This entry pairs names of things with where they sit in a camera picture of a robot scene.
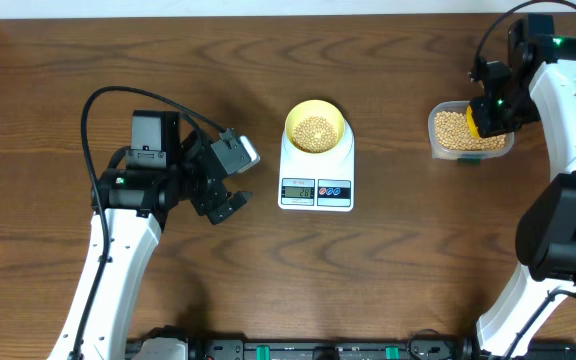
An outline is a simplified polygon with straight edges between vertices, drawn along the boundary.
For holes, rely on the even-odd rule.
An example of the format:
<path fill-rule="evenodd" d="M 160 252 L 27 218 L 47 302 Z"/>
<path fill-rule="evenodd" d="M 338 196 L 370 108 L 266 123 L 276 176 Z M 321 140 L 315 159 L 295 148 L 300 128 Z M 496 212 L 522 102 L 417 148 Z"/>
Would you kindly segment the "yellow plastic measuring scoop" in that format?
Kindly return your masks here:
<path fill-rule="evenodd" d="M 469 105 L 469 106 L 467 107 L 467 110 L 466 110 L 466 119 L 467 119 L 468 129 L 469 129 L 470 133 L 472 134 L 472 136 L 473 136 L 475 139 L 480 139 L 480 135 L 479 135 L 479 132 L 478 132 L 478 127 L 477 127 L 477 125 L 476 125 L 476 123 L 475 123 L 475 121 L 474 121 L 473 109 L 472 109 L 472 106 L 471 106 L 471 105 Z"/>

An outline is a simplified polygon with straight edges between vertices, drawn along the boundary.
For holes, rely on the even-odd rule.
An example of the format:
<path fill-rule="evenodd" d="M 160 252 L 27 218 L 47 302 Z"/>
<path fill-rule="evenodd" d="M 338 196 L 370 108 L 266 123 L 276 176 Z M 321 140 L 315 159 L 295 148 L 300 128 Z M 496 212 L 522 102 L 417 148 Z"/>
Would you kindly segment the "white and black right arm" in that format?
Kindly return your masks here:
<path fill-rule="evenodd" d="M 517 359 L 566 299 L 576 299 L 576 38 L 558 36 L 552 16 L 527 14 L 508 30 L 507 62 L 475 55 L 472 81 L 484 93 L 467 107 L 479 138 L 542 125 L 549 185 L 521 217 L 518 264 L 494 305 L 476 322 L 466 359 Z"/>

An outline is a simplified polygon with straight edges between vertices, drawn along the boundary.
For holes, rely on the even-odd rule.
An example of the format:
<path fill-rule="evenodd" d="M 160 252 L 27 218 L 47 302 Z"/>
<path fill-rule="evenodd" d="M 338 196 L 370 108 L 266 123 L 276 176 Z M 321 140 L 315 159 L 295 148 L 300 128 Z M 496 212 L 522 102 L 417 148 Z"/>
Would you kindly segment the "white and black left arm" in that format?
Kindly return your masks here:
<path fill-rule="evenodd" d="M 110 208 L 91 218 L 84 268 L 51 359 L 124 359 L 146 267 L 162 228 L 154 215 Z"/>

